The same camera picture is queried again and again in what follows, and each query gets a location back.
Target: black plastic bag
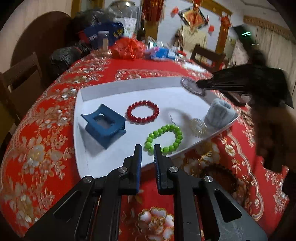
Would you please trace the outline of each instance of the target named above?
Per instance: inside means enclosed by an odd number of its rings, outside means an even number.
[[[58,78],[75,61],[88,55],[91,48],[84,43],[76,43],[71,47],[55,50],[50,56],[49,72],[52,79]]]
[[[89,26],[94,26],[107,20],[109,20],[109,15],[103,9],[95,8],[81,11],[76,13],[72,20],[72,28],[75,33],[78,33]]]

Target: red plastic bag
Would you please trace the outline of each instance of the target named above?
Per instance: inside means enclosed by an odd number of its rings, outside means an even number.
[[[144,56],[146,45],[136,39],[121,38],[110,48],[113,58],[138,59]]]

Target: plastic container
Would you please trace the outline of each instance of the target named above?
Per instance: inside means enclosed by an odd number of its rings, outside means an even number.
[[[98,49],[108,51],[109,45],[109,31],[98,32]]]

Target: hand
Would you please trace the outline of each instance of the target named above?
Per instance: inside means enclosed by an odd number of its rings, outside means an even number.
[[[280,149],[282,165],[296,172],[296,110],[289,106],[252,108],[252,121],[257,155],[266,158],[272,149]],[[274,130],[281,138],[274,138]]]

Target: dark wine bottle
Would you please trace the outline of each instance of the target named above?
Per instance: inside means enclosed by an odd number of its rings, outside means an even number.
[[[145,22],[145,15],[142,13],[141,27],[139,28],[138,33],[137,33],[137,40],[138,41],[141,41],[141,40],[145,39],[146,30],[144,28],[144,22]]]

